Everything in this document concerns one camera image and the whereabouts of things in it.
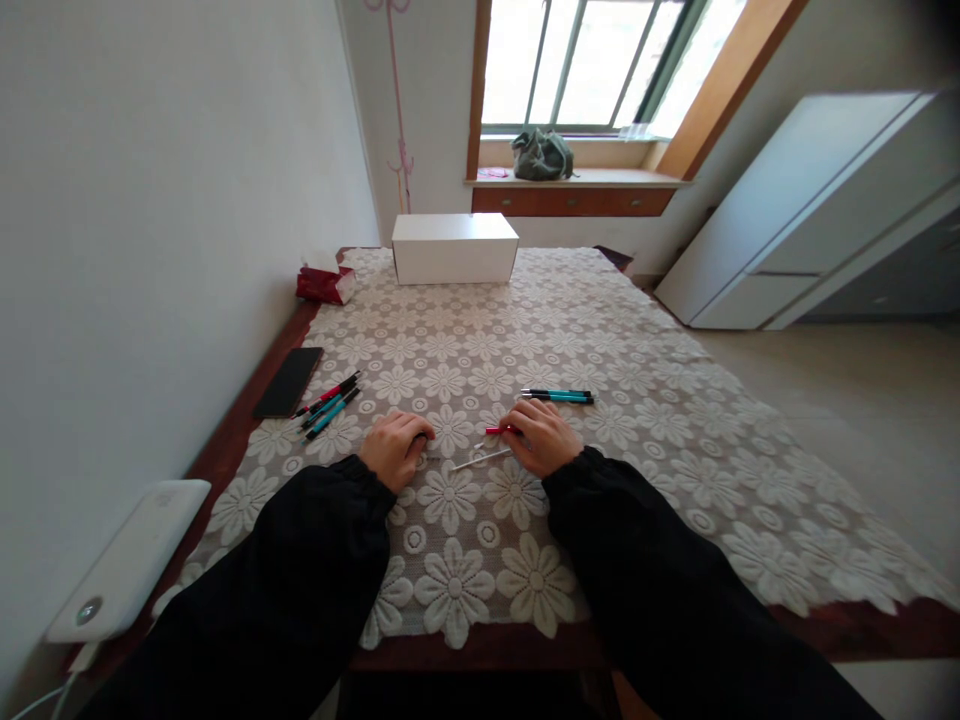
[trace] person's left hand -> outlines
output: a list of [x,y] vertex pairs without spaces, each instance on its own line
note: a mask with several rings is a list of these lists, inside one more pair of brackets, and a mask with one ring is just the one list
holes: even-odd
[[436,437],[433,425],[426,418],[413,413],[394,412],[377,420],[357,455],[364,465],[376,473],[380,482],[394,495],[399,495],[413,480],[417,458],[423,452],[427,439],[435,440]]

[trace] black sweater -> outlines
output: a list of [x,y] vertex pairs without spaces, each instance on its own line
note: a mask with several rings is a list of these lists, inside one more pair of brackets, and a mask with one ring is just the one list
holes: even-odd
[[[544,488],[612,662],[661,717],[879,717],[631,466],[588,448]],[[302,470],[80,717],[307,718],[357,648],[395,500],[356,456]]]

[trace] hand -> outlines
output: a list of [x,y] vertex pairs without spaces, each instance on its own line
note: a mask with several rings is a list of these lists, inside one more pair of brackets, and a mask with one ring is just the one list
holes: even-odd
[[543,480],[583,452],[583,443],[560,417],[557,406],[534,398],[520,400],[500,420],[500,429],[512,425],[523,433],[505,432],[502,437],[520,463]]
[[394,412],[377,420],[357,455],[380,482],[399,495],[413,480],[417,458],[427,439],[436,437],[433,425],[426,419],[413,413]]

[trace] floor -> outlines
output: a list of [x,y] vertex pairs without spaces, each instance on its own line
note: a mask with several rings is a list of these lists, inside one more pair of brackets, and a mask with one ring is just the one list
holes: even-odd
[[[960,584],[960,325],[794,325],[693,331],[800,443],[843,474],[890,527]],[[960,661],[838,669],[884,717],[948,717]]]

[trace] black smartphone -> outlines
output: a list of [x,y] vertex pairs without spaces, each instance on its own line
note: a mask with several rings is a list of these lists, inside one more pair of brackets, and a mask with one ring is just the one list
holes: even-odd
[[255,418],[290,417],[307,389],[310,376],[317,369],[323,348],[294,348],[273,376],[270,385],[254,408]]

